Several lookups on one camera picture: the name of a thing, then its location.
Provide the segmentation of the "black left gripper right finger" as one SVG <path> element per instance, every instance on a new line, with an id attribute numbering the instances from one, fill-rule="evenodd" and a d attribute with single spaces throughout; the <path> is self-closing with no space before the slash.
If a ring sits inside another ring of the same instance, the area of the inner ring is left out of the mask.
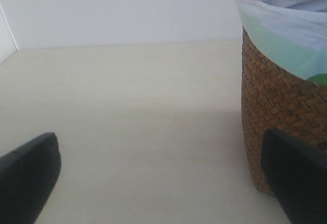
<path id="1" fill-rule="evenodd" d="M 278 129 L 261 150 L 267 184 L 291 223 L 326 223 L 326 154 Z"/>

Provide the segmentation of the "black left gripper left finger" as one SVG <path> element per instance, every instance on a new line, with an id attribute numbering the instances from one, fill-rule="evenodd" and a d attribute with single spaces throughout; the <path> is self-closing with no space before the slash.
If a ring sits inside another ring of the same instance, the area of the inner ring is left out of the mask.
<path id="1" fill-rule="evenodd" d="M 1 156 L 1 223 L 35 223 L 60 171 L 61 155 L 53 132 Z"/>

